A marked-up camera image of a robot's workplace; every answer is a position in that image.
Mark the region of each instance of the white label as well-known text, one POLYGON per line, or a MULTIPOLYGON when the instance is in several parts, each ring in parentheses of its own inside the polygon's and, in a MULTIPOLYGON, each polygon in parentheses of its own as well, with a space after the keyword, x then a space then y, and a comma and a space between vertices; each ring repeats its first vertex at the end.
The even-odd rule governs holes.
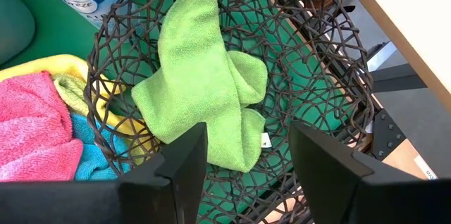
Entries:
POLYGON ((421 156, 417 156, 414 160, 429 180, 437 179, 437 175, 435 175, 431 168, 429 168, 428 164, 423 160, 421 156))
POLYGON ((63 0, 71 8, 80 13, 93 13, 97 11, 98 5, 94 0, 63 0))
POLYGON ((262 148, 269 148, 272 147, 271 141, 269 139, 269 135, 267 132, 264 132, 261 134, 261 147, 262 148))

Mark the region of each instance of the blue towel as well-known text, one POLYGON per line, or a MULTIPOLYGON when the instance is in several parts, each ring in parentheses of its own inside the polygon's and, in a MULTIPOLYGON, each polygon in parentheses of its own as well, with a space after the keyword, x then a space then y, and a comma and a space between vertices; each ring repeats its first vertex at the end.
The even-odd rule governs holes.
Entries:
MULTIPOLYGON (((112 180, 118 176, 110 168, 104 155, 99 147, 94 144, 94 132, 87 123, 84 116, 71 113, 73 136, 83 142, 83 153, 78 164, 77 172, 75 173, 75 180, 112 180)), ((104 130, 102 135, 106 140, 110 139, 111 133, 104 130)), ((127 144, 123 139, 114 136, 113 143, 116 148, 116 153, 127 151, 127 144)), ((130 170, 130 165, 124 163, 122 165, 125 172, 130 170)))

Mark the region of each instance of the towel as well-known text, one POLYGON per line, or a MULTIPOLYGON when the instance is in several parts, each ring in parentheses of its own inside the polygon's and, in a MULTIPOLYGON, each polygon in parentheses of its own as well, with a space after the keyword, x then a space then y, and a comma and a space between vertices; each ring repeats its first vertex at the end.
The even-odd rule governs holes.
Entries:
MULTIPOLYGON (((78 58, 74 55, 68 55, 68 54, 62 54, 62 55, 55 55, 50 56, 46 58, 39 58, 34 61, 30 61, 18 66, 13 66, 11 68, 7 68, 4 70, 0 70, 0 81, 8 79, 13 76, 18 75, 26 75, 29 73, 38 73, 40 71, 46 70, 51 75, 72 75, 78 79, 83 80, 84 84, 86 85, 87 81, 87 64, 86 61, 82 60, 81 58, 78 58)), ((100 94, 103 97, 108 97, 109 93, 113 91, 113 84, 106 82, 106 88, 104 89, 101 87, 100 94)), ((116 90, 114 94, 119 94, 121 92, 121 89, 116 87, 116 90)), ((104 119, 105 115, 105 105, 106 102, 103 99, 100 99, 97 102, 97 110, 99 112, 99 115, 101 116, 101 119, 104 119)), ((112 112, 108 113, 108 119, 106 123, 108 125, 111 125, 113 127, 117 126, 119 122, 122 121, 124 117, 117 116, 113 114, 112 112)), ((136 129, 137 132, 142 130, 143 126, 139 123, 132 122, 131 120, 126 120, 124 123, 119 125, 118 131, 122 132, 127 135, 135 135, 135 132, 133 128, 136 129)))
POLYGON ((83 96, 86 82, 70 74, 55 74, 51 76, 56 91, 71 111, 87 116, 89 109, 83 96))
MULTIPOLYGON (((56 79, 55 84, 57 86, 58 92, 65 99, 66 104, 70 106, 73 111, 80 113, 82 115, 87 115, 87 105, 83 99, 83 95, 80 95, 81 91, 85 88, 87 81, 87 64, 86 61, 78 58, 74 55, 61 54, 50 56, 46 58, 39 58, 34 61, 30 61, 18 66, 13 66, 11 68, 7 68, 4 70, 0 70, 0 81, 8 79, 13 76, 18 75, 26 75, 29 73, 38 73, 42 70, 49 71, 51 75, 60 75, 58 79, 56 79)), ((106 89, 101 86, 100 94, 103 97, 108 98, 109 93, 113 92, 113 84, 109 82, 105 82, 106 89)), ((116 88, 114 94, 120 94, 121 89, 116 88)), ((99 99, 97 102, 97 112, 101 116, 101 119, 105 118, 105 106, 106 102, 103 99, 99 99)), ((123 116, 117 116, 112 112, 108 112, 108 118, 106 120, 106 124, 115 127, 124 119, 123 116)), ((117 129, 119 132, 122 132, 126 135, 135 136, 136 133, 145 132, 144 126, 136 122, 134 120, 128 119, 125 122, 121 123, 117 129)), ((144 147, 150 149, 152 146, 150 143, 144 143, 144 147)), ((144 151, 141 147, 135 147, 132 150, 133 156, 143 155, 144 151)), ((143 160, 141 158, 136 158, 137 164, 141 164, 143 160)))
POLYGON ((48 72, 0 82, 0 181, 72 180, 83 143, 48 72))
MULTIPOLYGON (((73 136, 80 139, 83 142, 83 153, 78 165, 77 172, 75 173, 76 180, 112 180, 118 176, 114 173, 113 169, 109 166, 102 154, 99 147, 94 144, 94 132, 87 123, 87 119, 84 116, 71 113, 70 118, 73 125, 73 136)), ((111 133, 107 130, 103 130, 102 135, 107 141, 111 140, 111 133)), ((117 154, 121 154, 128 150, 127 145, 121 138, 113 136, 113 144, 110 147, 114 147, 117 154)), ((124 173, 130 171, 129 164, 122 164, 124 173)))
POLYGON ((261 153, 264 118, 245 108, 263 100, 262 61, 226 51, 217 0, 176 0, 158 42, 161 68, 132 88, 150 130, 169 144, 206 122, 208 162, 248 172, 261 153))

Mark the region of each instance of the pink towel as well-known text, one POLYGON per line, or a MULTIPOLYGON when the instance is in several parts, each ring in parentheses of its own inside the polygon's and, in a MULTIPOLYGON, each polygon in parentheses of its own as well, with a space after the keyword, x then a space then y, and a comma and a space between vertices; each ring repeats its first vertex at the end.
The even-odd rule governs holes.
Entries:
POLYGON ((82 150, 48 72, 0 82, 0 181, 72 180, 82 150))

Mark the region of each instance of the green container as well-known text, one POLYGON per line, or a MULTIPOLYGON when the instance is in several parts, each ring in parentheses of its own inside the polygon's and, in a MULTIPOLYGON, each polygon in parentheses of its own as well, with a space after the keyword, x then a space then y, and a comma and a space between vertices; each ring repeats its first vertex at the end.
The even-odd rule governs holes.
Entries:
POLYGON ((31 42, 35 21, 21 0, 0 0, 0 64, 31 42))

